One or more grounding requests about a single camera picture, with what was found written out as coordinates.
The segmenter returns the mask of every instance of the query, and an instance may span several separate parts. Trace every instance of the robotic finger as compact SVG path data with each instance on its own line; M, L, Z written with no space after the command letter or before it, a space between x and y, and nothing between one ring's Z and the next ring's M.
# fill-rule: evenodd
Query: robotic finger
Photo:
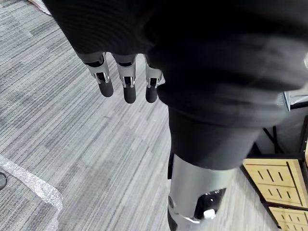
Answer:
M157 87L162 79L162 71L152 67L149 64L147 56L145 58L145 78L146 78L146 92L145 98L147 102L154 103L157 99Z
M110 97L114 93L112 82L109 76L109 68L106 60L106 53L103 52L98 61L85 63L91 75L96 79L103 96Z
M136 101L136 54L118 55L112 54L116 61L119 77L123 85L124 99L127 103Z

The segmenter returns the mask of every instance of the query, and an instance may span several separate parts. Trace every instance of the wooden drawer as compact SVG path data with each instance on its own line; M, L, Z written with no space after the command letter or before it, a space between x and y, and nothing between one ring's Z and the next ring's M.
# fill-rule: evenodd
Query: wooden drawer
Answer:
M308 231L308 211L269 207L283 231Z
M297 159L245 159L243 165L267 202L308 208Z

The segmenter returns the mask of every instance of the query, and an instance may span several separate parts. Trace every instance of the metal bracket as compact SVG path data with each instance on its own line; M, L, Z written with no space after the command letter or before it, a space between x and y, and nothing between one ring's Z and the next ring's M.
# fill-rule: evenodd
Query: metal bracket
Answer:
M103 58L103 64L101 66L92 67L92 66L86 65L87 68L89 69L91 75L96 79L98 84L102 84L103 80L101 80L97 76L97 73L103 73L103 77L104 77L104 80L105 80L105 81L103 81L104 83L108 83L110 81L109 68L108 68L108 63L107 63L107 60L106 60L106 53L105 52L103 52L102 58Z
M122 85L124 88L127 87L125 83L125 77L130 77L131 85L130 87L133 88L135 86L135 80L136 80L136 59L134 60L133 64L130 66L121 66L120 64L116 64L119 77L122 82Z
M151 88L151 78L156 80L155 88L158 87L159 82L162 80L162 71L156 68L150 67L148 61L145 58L145 79L146 79L146 87Z

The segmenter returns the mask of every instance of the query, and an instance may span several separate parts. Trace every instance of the robotic hand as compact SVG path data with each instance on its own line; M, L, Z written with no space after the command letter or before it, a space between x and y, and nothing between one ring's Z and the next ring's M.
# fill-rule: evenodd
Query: robotic hand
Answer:
M105 53L128 103L136 54L145 55L146 100L158 94L169 107L170 229L214 218L261 128L283 119L277 95L307 81L308 2L43 1L105 97L113 94Z

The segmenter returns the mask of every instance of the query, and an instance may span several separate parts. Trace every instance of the gray carpet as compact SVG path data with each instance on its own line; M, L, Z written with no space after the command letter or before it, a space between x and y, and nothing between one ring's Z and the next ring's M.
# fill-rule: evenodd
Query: gray carpet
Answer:
M0 0L0 155L63 195L59 231L167 231L167 107L104 98L52 17L26 1ZM0 191L0 231L42 231L56 209L14 176ZM206 230L276 231L241 172Z

